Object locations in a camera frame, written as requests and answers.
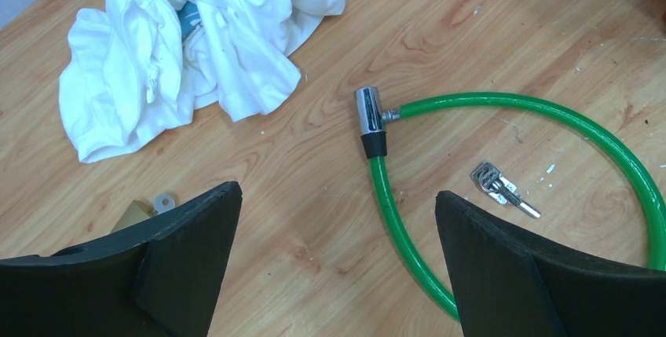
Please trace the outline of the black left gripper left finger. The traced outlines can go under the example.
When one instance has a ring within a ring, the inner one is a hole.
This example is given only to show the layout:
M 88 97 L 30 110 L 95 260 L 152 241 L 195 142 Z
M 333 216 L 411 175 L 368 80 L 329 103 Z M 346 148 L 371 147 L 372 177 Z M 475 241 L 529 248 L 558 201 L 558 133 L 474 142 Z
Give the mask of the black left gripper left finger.
M 207 335 L 242 200 L 227 181 L 53 255 L 3 259 L 2 335 Z

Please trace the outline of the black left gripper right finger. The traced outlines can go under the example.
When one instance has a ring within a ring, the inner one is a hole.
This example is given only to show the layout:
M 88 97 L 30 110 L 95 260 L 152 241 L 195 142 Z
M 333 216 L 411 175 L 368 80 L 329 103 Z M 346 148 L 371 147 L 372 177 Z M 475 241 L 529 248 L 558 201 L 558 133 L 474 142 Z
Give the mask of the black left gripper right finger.
M 663 271 L 574 250 L 450 191 L 435 217 L 464 335 L 664 335 Z

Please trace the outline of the silver key bunch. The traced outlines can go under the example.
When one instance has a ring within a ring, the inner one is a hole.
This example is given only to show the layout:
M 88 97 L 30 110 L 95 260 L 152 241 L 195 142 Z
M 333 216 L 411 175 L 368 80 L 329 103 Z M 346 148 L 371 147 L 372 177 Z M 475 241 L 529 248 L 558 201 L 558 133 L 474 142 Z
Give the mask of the silver key bunch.
M 517 186 L 505 178 L 502 172 L 488 161 L 479 164 L 470 174 L 471 179 L 488 196 L 501 205 L 511 204 L 531 218 L 541 213 L 518 193 Z

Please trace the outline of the green cable lock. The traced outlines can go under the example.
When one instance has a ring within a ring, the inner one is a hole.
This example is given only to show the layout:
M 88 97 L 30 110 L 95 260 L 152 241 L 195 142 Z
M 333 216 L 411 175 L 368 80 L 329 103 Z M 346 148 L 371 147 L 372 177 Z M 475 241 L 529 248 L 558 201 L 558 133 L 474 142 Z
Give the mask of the green cable lock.
M 494 107 L 535 112 L 562 123 L 592 140 L 625 174 L 633 186 L 646 216 L 651 269 L 665 269 L 665 202 L 656 182 L 635 154 L 606 128 L 560 104 L 516 93 L 468 92 L 431 97 L 383 111 L 379 92 L 373 86 L 354 93 L 360 120 L 360 139 L 368 159 L 379 209 L 390 239 L 406 268 L 430 298 L 453 320 L 459 312 L 453 294 L 430 270 L 408 235 L 393 197 L 385 164 L 385 124 L 447 108 Z

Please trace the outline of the small padlock key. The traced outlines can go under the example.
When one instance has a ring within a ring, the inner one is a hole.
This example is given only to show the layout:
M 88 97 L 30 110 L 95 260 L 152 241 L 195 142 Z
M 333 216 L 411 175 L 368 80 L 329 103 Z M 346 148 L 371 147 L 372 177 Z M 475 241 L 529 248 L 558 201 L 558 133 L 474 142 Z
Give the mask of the small padlock key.
M 157 216 L 176 207 L 175 199 L 168 193 L 161 193 L 152 201 L 153 215 Z

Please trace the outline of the brass padlock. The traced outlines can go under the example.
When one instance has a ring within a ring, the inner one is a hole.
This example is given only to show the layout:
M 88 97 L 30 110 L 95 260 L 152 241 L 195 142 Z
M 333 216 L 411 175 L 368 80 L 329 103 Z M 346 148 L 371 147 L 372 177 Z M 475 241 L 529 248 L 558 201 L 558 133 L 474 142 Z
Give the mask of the brass padlock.
M 137 223 L 144 222 L 154 215 L 152 207 L 138 200 L 133 200 L 110 233 L 118 232 Z

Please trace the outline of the white crumpled cloth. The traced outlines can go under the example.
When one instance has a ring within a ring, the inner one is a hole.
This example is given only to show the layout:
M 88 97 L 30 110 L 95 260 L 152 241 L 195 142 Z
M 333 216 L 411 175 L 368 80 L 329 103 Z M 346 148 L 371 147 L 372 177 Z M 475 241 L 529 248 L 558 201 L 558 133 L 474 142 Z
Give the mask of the white crumpled cloth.
M 295 91 L 291 61 L 346 0 L 105 0 L 81 9 L 59 78 L 79 161 L 138 151 L 218 104 L 232 121 L 267 115 Z

